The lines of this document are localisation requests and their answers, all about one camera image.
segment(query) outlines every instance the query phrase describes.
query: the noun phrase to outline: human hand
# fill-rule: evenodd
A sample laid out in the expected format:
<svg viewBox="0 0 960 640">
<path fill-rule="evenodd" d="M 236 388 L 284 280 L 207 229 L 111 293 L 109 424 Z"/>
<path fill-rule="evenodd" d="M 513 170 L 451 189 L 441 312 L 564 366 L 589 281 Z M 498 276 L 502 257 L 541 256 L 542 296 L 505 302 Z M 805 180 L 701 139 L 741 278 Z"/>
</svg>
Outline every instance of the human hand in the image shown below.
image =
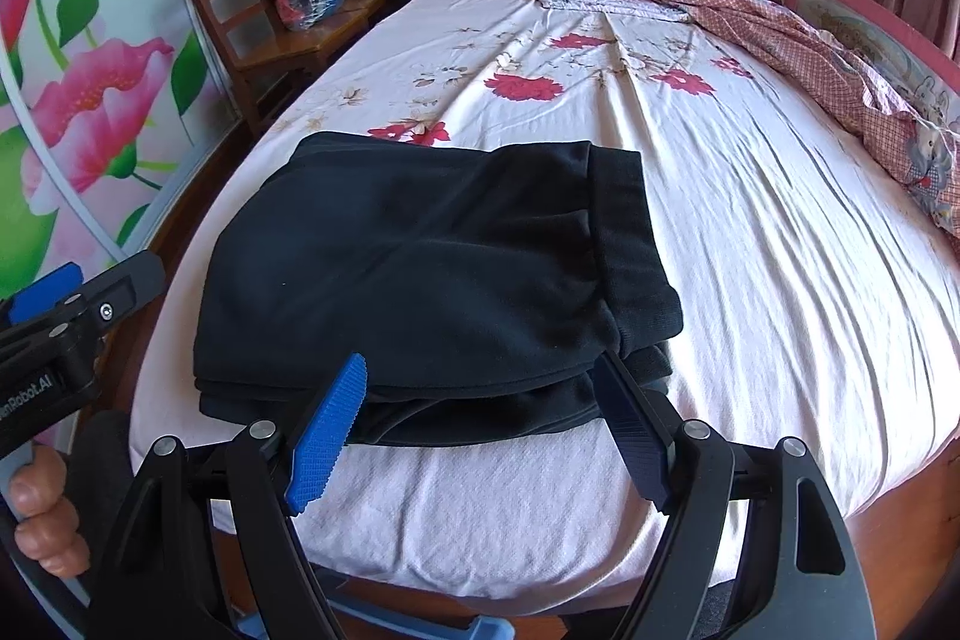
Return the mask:
<svg viewBox="0 0 960 640">
<path fill-rule="evenodd" d="M 26 516 L 16 528 L 16 546 L 51 575 L 75 578 L 90 566 L 90 550 L 77 533 L 80 519 L 64 497 L 66 464 L 47 445 L 34 446 L 34 462 L 13 473 L 13 509 Z"/>
</svg>

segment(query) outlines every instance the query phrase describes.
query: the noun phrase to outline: metal screw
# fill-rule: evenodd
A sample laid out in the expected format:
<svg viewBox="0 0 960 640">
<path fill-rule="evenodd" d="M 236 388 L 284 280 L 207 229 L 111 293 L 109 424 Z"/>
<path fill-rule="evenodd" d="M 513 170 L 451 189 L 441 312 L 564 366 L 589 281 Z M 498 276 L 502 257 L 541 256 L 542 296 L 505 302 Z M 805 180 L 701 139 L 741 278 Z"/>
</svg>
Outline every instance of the metal screw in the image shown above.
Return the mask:
<svg viewBox="0 0 960 640">
<path fill-rule="evenodd" d="M 806 453 L 806 446 L 797 437 L 787 437 L 784 439 L 784 451 L 790 453 L 790 456 L 799 457 Z"/>
<path fill-rule="evenodd" d="M 253 439 L 270 439 L 277 432 L 277 424 L 272 421 L 256 421 L 250 425 Z"/>
<path fill-rule="evenodd" d="M 157 456 L 170 456 L 174 451 L 176 451 L 176 439 L 173 437 L 160 437 L 154 443 L 154 453 Z"/>
<path fill-rule="evenodd" d="M 683 433 L 692 439 L 707 439 L 710 428 L 703 421 L 692 420 L 683 424 Z"/>
</svg>

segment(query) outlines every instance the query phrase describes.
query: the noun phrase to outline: pink floral blanket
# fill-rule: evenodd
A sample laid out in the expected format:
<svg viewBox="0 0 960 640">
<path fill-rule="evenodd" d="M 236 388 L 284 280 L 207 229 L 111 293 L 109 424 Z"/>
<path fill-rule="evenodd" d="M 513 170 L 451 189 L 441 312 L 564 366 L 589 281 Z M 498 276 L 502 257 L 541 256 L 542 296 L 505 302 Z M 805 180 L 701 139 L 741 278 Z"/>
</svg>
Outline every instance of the pink floral blanket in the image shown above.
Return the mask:
<svg viewBox="0 0 960 640">
<path fill-rule="evenodd" d="M 739 44 L 793 77 L 875 161 L 910 191 L 960 250 L 957 139 L 923 119 L 894 88 L 827 31 L 765 0 L 654 0 L 682 9 L 693 23 Z"/>
</svg>

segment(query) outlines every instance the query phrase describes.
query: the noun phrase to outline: mattress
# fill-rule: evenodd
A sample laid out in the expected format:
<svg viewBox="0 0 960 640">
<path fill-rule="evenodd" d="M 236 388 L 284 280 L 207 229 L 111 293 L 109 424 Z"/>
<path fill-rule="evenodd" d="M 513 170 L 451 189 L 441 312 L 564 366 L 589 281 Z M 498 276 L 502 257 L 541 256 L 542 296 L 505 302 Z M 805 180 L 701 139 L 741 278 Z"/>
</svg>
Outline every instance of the mattress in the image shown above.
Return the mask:
<svg viewBox="0 0 960 640">
<path fill-rule="evenodd" d="M 856 513 L 960 421 L 958 263 L 946 235 L 800 89 L 687 23 L 533 0 L 414 0 L 344 54 L 256 145 L 203 220 L 136 389 L 131 456 L 238 427 L 198 412 L 191 349 L 219 232 L 304 136 L 493 149 L 638 150 L 685 330 L 669 394 L 727 439 L 808 442 Z M 229 506 L 214 518 L 232 530 Z M 731 504 L 713 581 L 746 520 Z M 625 605 L 665 519 L 602 420 L 449 449 L 352 445 L 296 518 L 311 561 L 499 614 Z"/>
</svg>

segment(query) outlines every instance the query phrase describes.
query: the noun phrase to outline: black folded clothing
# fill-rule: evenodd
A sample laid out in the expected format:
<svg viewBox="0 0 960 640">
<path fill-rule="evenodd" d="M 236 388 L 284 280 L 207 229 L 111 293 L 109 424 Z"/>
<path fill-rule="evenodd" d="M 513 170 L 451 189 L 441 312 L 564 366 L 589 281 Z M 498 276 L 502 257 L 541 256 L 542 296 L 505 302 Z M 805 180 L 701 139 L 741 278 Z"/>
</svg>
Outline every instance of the black folded clothing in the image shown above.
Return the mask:
<svg viewBox="0 0 960 640">
<path fill-rule="evenodd" d="M 323 132 L 220 236 L 194 369 L 203 413 L 249 423 L 357 352 L 350 442 L 466 445 L 596 418 L 600 353 L 651 381 L 681 328 L 640 153 Z"/>
</svg>

